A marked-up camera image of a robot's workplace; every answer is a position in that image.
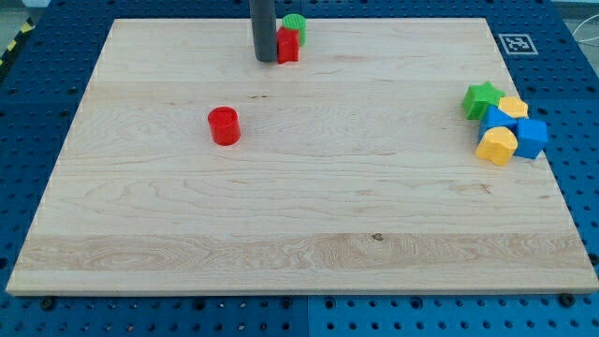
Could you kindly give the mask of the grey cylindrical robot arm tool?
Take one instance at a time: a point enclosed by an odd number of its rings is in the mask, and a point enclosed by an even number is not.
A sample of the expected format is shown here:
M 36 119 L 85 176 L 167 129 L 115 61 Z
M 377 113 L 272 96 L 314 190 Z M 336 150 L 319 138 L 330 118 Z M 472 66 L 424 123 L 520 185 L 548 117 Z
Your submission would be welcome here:
M 277 60 L 276 13 L 273 0 L 249 0 L 255 57 L 271 63 Z

